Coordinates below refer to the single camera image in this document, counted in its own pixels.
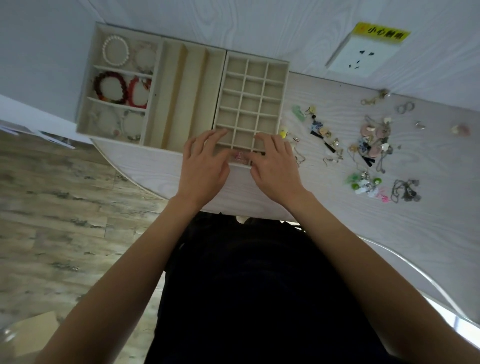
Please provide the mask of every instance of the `floor plank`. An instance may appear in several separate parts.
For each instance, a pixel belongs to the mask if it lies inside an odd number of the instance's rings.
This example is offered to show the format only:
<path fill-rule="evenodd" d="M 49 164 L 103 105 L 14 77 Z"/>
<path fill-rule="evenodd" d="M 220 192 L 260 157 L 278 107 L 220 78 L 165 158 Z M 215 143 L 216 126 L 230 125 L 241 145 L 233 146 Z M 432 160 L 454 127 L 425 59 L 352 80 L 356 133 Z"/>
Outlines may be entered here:
<path fill-rule="evenodd" d="M 167 203 L 75 147 L 0 133 L 0 327 L 48 311 L 61 322 Z M 143 363 L 163 284 L 116 363 Z"/>

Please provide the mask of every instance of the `person's right hand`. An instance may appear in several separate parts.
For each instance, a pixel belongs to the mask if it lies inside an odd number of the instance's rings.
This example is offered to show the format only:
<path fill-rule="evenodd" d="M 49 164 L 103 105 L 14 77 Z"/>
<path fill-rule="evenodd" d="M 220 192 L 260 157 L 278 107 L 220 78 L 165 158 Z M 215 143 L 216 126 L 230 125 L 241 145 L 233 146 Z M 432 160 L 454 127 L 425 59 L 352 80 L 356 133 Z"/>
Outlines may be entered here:
<path fill-rule="evenodd" d="M 265 195 L 286 208 L 306 191 L 301 184 L 292 147 L 280 135 L 258 133 L 255 139 L 263 141 L 265 156 L 254 152 L 246 154 L 253 162 L 250 174 Z"/>

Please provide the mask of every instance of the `white wood grain wall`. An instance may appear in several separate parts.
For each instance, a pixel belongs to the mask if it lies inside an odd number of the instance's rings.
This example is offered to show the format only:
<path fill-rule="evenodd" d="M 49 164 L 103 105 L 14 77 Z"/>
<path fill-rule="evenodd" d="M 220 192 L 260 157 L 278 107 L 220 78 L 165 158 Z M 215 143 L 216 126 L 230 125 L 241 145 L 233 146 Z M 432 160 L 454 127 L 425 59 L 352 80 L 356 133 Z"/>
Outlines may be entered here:
<path fill-rule="evenodd" d="M 480 110 L 478 0 L 90 0 L 107 23 L 291 62 L 290 70 Z M 412 34 L 368 78 L 325 64 L 360 21 Z"/>

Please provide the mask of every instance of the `power outlet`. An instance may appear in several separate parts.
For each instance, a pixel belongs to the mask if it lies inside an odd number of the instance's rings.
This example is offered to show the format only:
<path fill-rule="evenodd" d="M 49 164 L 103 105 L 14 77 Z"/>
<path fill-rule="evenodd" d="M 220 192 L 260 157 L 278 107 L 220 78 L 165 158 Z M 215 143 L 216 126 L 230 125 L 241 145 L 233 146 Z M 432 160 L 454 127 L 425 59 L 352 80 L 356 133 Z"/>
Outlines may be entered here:
<path fill-rule="evenodd" d="M 400 49 L 395 43 L 350 34 L 327 62 L 329 71 L 368 77 Z"/>

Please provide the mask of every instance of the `tabletop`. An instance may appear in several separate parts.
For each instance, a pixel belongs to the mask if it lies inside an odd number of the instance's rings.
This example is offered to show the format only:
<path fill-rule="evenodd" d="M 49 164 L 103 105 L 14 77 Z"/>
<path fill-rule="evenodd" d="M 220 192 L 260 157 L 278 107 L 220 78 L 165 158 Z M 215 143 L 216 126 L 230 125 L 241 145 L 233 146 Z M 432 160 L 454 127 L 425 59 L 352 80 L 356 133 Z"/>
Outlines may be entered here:
<path fill-rule="evenodd" d="M 480 113 L 428 101 L 391 95 L 374 105 L 362 99 L 376 90 L 290 73 L 281 115 L 289 136 L 298 138 L 296 150 L 305 156 L 299 171 L 304 186 L 340 221 L 356 234 L 380 242 L 410 260 L 454 298 L 465 314 L 480 320 Z M 412 111 L 398 114 L 396 107 L 408 101 Z M 310 134 L 312 119 L 300 121 L 292 112 L 316 107 L 317 120 L 338 138 L 344 159 L 324 161 L 333 154 L 323 141 Z M 383 162 L 385 174 L 379 187 L 390 196 L 396 179 L 417 179 L 419 202 L 383 203 L 366 194 L 356 194 L 347 178 L 358 172 L 347 148 L 360 137 L 365 116 L 381 122 L 392 118 L 389 143 L 393 153 Z M 420 121 L 423 130 L 415 126 Z M 455 135 L 451 128 L 466 124 L 470 136 Z M 181 156 L 118 143 L 96 141 L 97 148 L 122 174 L 154 194 L 171 198 L 177 191 Z M 270 201 L 255 185 L 250 170 L 231 166 L 220 193 L 205 211 L 293 221 L 280 205 Z"/>

